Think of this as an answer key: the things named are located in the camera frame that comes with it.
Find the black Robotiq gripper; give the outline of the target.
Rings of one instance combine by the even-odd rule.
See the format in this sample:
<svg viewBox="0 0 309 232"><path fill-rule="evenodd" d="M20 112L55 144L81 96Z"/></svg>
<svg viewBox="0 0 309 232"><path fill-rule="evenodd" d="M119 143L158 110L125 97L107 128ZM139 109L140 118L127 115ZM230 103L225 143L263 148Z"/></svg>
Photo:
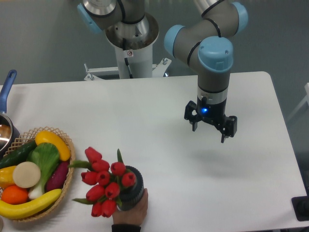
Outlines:
<svg viewBox="0 0 309 232"><path fill-rule="evenodd" d="M221 143L225 139L234 137L237 132L237 117L225 115L226 99L218 104L206 104L202 100L197 103L189 101L185 107L184 119L192 125L192 131L196 131L200 121L218 126L222 134Z"/></svg>

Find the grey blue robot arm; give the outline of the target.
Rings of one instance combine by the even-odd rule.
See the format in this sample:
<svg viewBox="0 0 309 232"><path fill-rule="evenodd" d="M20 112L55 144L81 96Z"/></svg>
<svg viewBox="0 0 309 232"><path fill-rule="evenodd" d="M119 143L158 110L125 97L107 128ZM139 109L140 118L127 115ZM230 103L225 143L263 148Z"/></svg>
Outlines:
<svg viewBox="0 0 309 232"><path fill-rule="evenodd" d="M184 118L196 130L198 122L213 125L222 139L237 132L237 117L226 116L225 105L234 62L229 38L245 29L246 8L226 0L197 0L202 20L187 28L171 27L164 48L197 73L197 101L190 101ZM156 19L145 11L142 0L84 0L78 7L84 23L94 32L104 31L115 48L122 79L153 76L153 44L158 38Z"/></svg>

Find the dark sleeve forearm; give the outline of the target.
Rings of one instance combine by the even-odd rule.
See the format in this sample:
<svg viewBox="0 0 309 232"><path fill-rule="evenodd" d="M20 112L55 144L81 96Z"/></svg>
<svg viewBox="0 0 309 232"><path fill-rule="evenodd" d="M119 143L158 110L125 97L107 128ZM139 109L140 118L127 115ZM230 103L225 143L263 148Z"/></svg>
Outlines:
<svg viewBox="0 0 309 232"><path fill-rule="evenodd" d="M112 232L140 232L141 226L131 224L113 224Z"/></svg>

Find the person's hand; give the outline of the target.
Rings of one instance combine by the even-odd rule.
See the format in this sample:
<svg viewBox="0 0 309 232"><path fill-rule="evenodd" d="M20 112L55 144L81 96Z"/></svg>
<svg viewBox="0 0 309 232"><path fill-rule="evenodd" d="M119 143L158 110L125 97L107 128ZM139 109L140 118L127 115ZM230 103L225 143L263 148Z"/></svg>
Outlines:
<svg viewBox="0 0 309 232"><path fill-rule="evenodd" d="M114 225L141 226L147 216L148 210L148 189L145 188L141 200L130 210L113 213Z"/></svg>

